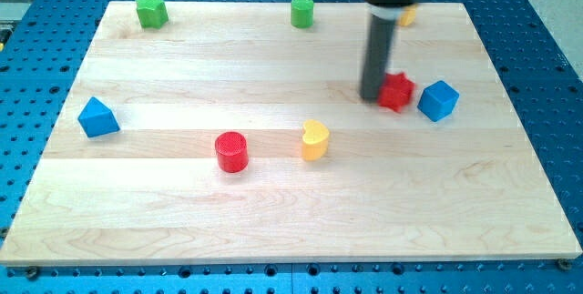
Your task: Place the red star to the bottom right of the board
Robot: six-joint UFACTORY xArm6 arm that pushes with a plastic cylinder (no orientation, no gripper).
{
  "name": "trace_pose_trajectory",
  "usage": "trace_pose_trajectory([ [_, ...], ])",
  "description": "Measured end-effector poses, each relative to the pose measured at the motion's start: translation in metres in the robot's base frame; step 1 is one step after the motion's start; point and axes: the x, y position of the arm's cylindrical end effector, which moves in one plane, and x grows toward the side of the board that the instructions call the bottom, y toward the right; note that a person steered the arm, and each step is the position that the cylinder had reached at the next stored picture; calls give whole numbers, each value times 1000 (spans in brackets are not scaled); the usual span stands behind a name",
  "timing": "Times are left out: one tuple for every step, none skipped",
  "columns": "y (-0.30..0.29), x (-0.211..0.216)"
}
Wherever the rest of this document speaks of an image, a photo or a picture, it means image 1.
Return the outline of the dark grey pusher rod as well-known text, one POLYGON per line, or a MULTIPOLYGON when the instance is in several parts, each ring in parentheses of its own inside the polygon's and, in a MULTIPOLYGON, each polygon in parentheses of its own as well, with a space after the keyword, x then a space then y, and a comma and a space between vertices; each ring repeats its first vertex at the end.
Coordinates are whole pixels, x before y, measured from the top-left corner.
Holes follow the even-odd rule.
POLYGON ((395 20, 371 15, 364 52, 359 95, 364 101, 376 101, 384 83, 394 36, 395 20))

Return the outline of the yellow block behind arm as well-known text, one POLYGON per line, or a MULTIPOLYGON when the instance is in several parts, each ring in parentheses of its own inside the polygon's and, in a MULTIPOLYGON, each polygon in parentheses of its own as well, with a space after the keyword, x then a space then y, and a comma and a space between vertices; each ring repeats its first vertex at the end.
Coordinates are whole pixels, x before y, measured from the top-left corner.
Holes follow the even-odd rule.
POLYGON ((403 9, 397 24, 400 27, 407 27, 411 25, 416 18, 417 5, 409 5, 403 9))

